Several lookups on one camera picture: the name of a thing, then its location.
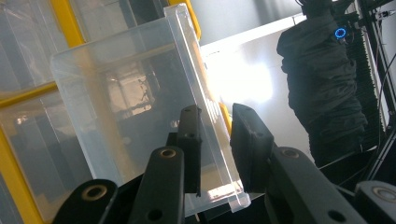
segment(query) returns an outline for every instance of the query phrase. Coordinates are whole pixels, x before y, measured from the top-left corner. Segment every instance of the transparent acrylic box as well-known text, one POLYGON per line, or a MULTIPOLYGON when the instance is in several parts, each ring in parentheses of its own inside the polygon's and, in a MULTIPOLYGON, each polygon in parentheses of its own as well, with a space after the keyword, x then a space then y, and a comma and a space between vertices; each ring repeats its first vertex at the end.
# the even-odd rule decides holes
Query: transparent acrylic box
POLYGON ((163 17, 167 0, 70 1, 87 42, 163 17))
POLYGON ((22 224, 23 221, 18 212, 12 196, 7 188, 3 175, 0 173, 0 223, 22 224))
POLYGON ((185 5, 165 18, 55 55, 51 70, 93 178, 119 186, 144 173, 152 150, 177 131, 182 108, 202 109, 202 197, 186 195, 186 216, 250 204, 229 135, 208 87, 185 5))
POLYGON ((92 179, 61 95, 2 108, 0 126, 42 219, 51 222, 69 194, 92 179))
POLYGON ((50 55, 65 49, 50 1, 0 1, 0 98, 53 81, 50 55))

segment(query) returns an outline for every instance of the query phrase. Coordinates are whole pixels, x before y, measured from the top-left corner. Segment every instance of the blue light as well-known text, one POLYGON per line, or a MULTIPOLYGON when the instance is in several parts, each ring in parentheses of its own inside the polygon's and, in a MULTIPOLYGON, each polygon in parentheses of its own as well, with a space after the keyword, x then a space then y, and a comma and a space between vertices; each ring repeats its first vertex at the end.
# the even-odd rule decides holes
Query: blue light
POLYGON ((334 35, 337 39, 344 38, 347 35, 347 30, 344 28, 338 28, 335 30, 334 35))

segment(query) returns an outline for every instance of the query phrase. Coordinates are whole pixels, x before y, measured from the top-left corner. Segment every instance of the yellow railing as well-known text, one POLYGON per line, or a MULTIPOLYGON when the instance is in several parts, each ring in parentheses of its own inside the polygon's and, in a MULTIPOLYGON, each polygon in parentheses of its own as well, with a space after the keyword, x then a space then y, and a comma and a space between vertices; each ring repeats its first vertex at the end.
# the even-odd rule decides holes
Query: yellow railing
POLYGON ((230 118, 230 114, 228 113, 227 106, 225 104, 219 103, 221 115, 223 116, 225 126, 227 128, 228 134, 231 136, 231 126, 233 121, 230 118))
POLYGON ((197 35, 198 39, 201 39, 201 27, 199 26, 198 19, 195 16, 195 12, 192 9, 192 5, 190 0, 168 0, 169 5, 176 5, 180 3, 184 3, 187 6, 187 9, 189 10, 189 14, 192 20, 192 25, 194 26, 195 34, 197 35))
MULTIPOLYGON (((84 44, 84 38, 78 28, 78 22, 69 1, 50 0, 50 2, 68 46, 73 48, 84 44)), ((0 109, 44 96, 49 92, 57 90, 55 82, 51 82, 29 91, 18 92, 6 99, 0 100, 0 109)), ((2 129, 0 129, 0 158, 1 175, 6 182, 7 188, 20 212, 23 222, 33 224, 45 223, 35 206, 35 201, 21 172, 20 166, 14 157, 11 146, 2 129)))

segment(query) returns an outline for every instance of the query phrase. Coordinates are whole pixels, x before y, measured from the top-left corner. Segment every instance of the screw hole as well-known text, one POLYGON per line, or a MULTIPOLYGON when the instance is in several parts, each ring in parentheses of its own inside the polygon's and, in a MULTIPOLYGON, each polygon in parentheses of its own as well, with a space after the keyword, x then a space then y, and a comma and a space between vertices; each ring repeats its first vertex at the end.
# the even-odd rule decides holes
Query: screw hole
POLYGON ((82 199, 84 201, 93 202, 101 199, 107 193, 107 187, 104 185, 89 186, 82 191, 82 199))
POLYGON ((165 158, 172 158, 176 155, 176 152, 173 149, 165 149, 161 151, 161 156, 165 158))
POLYGON ((389 203, 396 203, 396 192, 391 189, 386 189, 382 187, 374 187, 373 193, 378 198, 385 200, 389 203))
POLYGON ((288 149, 288 148, 282 149, 282 154, 285 157, 289 157, 289 158, 293 158, 293 159, 297 159, 300 157, 300 155, 296 151, 288 149))
POLYGON ((337 222, 345 222, 346 221, 346 218, 341 213, 339 213, 337 211, 332 210, 328 214, 329 214, 329 217, 334 221, 337 221, 337 222))
POLYGON ((148 212, 148 220, 158 221, 163 217, 163 211, 154 209, 148 212))

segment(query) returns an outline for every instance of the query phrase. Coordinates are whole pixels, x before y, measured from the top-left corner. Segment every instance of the black cable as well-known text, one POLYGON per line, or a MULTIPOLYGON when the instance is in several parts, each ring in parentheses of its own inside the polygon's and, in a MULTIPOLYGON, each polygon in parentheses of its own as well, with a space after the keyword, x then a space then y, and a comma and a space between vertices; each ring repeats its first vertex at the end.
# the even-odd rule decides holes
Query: black cable
POLYGON ((301 2, 300 2, 299 0, 294 0, 294 1, 296 1, 296 3, 297 3, 298 5, 300 5, 300 7, 303 6, 303 4, 301 4, 301 2))
MULTIPOLYGON (((387 70, 385 71, 385 76, 384 76, 384 78, 383 78, 383 80, 382 80, 382 82, 381 82, 381 89, 379 90, 379 96, 378 96, 378 111, 380 111, 380 108, 381 108, 381 97, 382 97, 382 92, 384 91, 384 85, 385 85, 385 82, 387 81, 387 78, 388 78, 388 76, 389 76, 389 72, 388 72, 388 70, 390 69, 390 66, 392 65, 392 63, 393 63, 393 60, 395 60, 395 57, 396 57, 396 53, 395 53, 395 55, 393 55, 393 58, 392 58, 392 60, 390 60, 390 63, 388 64, 388 66, 387 66, 387 70)), ((379 147, 380 147, 380 145, 381 145, 381 117, 379 117, 379 130, 378 130, 378 146, 377 146, 377 151, 376 151, 376 153, 378 153, 378 150, 379 150, 379 147)))
POLYGON ((356 172, 355 174, 353 174, 352 176, 348 177, 346 180, 344 180, 343 182, 341 182, 340 184, 338 184, 338 186, 343 186, 347 181, 349 181, 350 179, 352 179, 353 177, 361 174, 361 172, 363 172, 366 169, 366 167, 363 167, 362 169, 360 169, 358 172, 356 172))

